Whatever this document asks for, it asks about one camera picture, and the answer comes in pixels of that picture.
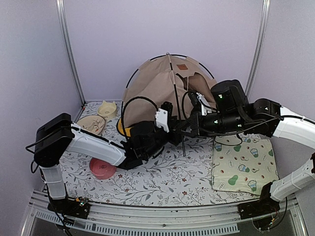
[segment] cartoon print mat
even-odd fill
[[[278,180],[274,152],[268,139],[236,136],[216,138],[212,187],[218,191],[248,192],[260,195],[262,187]]]

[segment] floral floor cover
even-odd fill
[[[88,103],[81,118],[97,115],[101,102]],[[106,123],[101,135],[114,142],[124,140],[116,131],[118,115]],[[156,159],[133,170],[117,169],[110,179],[99,180],[90,172],[91,157],[65,152],[60,159],[69,196],[91,201],[133,206],[200,206],[239,202],[257,198],[245,192],[212,189],[213,139],[185,138],[186,156],[181,145],[168,144]]]

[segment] white wall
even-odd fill
[[[32,191],[24,147],[61,112],[79,112],[53,0],[3,0],[0,7],[0,235],[17,236]]]
[[[262,0],[64,1],[87,100],[121,99],[132,73],[166,52],[190,56],[218,81],[245,87]]]
[[[315,119],[315,1],[271,1],[268,27],[250,100],[265,97]],[[273,139],[281,177],[314,150]],[[296,193],[309,235],[315,235],[315,186]]]

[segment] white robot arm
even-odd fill
[[[302,119],[284,118],[280,121],[274,135],[278,138],[293,140],[315,149],[315,125],[305,121],[288,108],[280,108],[281,116],[298,116]],[[271,199],[280,202],[288,195],[304,188],[315,180],[314,155],[296,171],[272,183],[270,188]]]

